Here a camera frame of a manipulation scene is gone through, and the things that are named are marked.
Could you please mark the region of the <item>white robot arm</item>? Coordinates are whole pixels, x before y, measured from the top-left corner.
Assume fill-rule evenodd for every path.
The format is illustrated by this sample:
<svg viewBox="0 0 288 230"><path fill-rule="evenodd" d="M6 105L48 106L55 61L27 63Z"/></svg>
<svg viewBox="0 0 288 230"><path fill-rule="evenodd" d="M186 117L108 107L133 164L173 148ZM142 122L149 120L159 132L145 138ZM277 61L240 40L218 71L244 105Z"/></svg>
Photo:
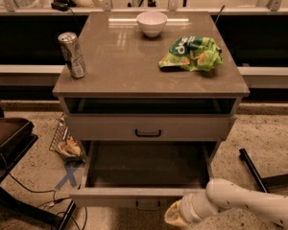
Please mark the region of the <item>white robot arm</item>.
<svg viewBox="0 0 288 230"><path fill-rule="evenodd" d="M236 208L288 229L288 196L247 190L222 178L211 179L204 191L184 195L168 208L164 220L183 227Z"/></svg>

